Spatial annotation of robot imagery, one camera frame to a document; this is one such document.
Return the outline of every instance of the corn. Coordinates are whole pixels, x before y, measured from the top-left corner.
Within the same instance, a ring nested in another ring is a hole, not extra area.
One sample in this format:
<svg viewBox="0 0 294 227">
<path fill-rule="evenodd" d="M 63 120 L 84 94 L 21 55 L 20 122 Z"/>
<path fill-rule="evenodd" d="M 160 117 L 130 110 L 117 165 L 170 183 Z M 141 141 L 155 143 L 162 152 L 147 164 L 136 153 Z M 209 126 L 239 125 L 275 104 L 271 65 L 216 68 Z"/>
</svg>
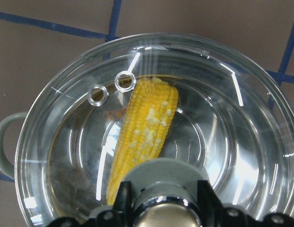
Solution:
<svg viewBox="0 0 294 227">
<path fill-rule="evenodd" d="M 159 156 L 177 103 L 177 89 L 159 78 L 137 81 L 116 144 L 107 204 L 114 203 L 119 184 L 129 170 Z"/>
</svg>

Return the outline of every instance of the gray handle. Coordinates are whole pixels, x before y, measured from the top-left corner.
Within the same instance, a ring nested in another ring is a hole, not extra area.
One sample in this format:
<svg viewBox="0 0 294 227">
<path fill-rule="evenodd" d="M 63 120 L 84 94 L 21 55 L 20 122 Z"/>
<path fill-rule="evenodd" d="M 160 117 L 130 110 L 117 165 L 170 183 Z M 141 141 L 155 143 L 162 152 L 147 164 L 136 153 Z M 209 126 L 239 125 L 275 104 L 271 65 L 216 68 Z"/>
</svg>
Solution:
<svg viewBox="0 0 294 227">
<path fill-rule="evenodd" d="M 6 117 L 0 122 L 0 170 L 8 177 L 14 179 L 14 166 L 8 161 L 3 147 L 3 139 L 8 126 L 19 119 L 25 119 L 27 116 L 26 112 L 15 113 Z"/>
</svg>

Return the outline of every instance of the yellow corn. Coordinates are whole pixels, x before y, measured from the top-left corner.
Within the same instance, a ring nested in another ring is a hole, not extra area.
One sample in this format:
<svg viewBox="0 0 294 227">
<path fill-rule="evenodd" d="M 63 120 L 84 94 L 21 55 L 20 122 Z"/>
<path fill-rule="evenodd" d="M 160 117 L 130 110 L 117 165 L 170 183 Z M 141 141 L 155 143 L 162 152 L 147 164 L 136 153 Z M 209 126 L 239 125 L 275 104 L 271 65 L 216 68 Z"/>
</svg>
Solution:
<svg viewBox="0 0 294 227">
<path fill-rule="evenodd" d="M 153 77 L 137 81 L 118 137 L 107 185 L 113 204 L 123 177 L 134 166 L 160 154 L 178 103 L 178 91 Z"/>
</svg>

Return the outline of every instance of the metal ring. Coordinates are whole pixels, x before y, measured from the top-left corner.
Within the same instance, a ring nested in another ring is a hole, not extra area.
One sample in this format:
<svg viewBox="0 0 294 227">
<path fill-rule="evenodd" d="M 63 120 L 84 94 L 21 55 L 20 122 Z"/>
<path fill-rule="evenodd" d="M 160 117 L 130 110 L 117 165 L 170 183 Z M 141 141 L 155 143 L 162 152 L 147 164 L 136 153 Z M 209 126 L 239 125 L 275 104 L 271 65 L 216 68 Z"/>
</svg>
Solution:
<svg viewBox="0 0 294 227">
<path fill-rule="evenodd" d="M 99 100 L 95 100 L 93 98 L 93 96 L 95 95 L 96 90 L 100 90 L 99 92 L 102 92 L 102 97 Z M 96 84 L 88 92 L 88 101 L 93 106 L 101 106 L 106 102 L 108 96 L 109 96 L 109 92 L 107 91 L 107 88 L 105 86 L 103 86 L 103 85 Z"/>
<path fill-rule="evenodd" d="M 131 84 L 128 87 L 121 87 L 119 85 L 119 81 L 121 76 L 126 76 L 126 77 L 130 77 L 131 78 Z M 120 92 L 128 92 L 134 89 L 135 85 L 136 85 L 136 78 L 134 76 L 134 74 L 130 71 L 121 71 L 120 73 L 118 73 L 114 79 L 114 84 L 115 87 L 117 88 L 117 90 L 119 90 Z"/>
</svg>

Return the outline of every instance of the glass lid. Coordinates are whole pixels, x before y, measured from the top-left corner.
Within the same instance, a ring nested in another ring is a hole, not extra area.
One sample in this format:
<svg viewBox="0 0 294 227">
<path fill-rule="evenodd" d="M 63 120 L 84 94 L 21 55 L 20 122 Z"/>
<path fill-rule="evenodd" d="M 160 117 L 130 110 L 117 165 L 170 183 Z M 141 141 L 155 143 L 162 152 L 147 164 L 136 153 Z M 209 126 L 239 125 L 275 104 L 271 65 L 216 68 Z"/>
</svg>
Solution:
<svg viewBox="0 0 294 227">
<path fill-rule="evenodd" d="M 16 159 L 18 199 L 28 224 L 45 226 L 62 216 L 83 222 L 107 204 L 133 88 L 155 78 L 178 91 L 159 157 L 206 172 L 222 203 L 256 219 L 270 212 L 294 217 L 294 113 L 273 79 L 214 41 L 144 34 L 84 53 L 32 105 Z"/>
</svg>

